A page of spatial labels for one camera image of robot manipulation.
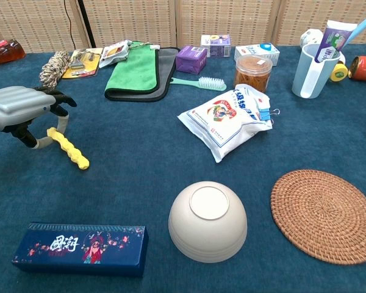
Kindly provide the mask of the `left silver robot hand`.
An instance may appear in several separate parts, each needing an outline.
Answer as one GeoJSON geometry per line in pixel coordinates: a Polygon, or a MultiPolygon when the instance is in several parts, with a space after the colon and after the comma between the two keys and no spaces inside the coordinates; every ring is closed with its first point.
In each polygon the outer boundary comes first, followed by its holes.
{"type": "Polygon", "coordinates": [[[11,133],[31,149],[41,149],[52,144],[52,138],[35,138],[28,130],[32,120],[46,113],[58,117],[57,130],[65,133],[69,113],[60,105],[76,107],[77,103],[57,89],[48,87],[27,88],[10,86],[0,89],[0,132],[11,133]]]}

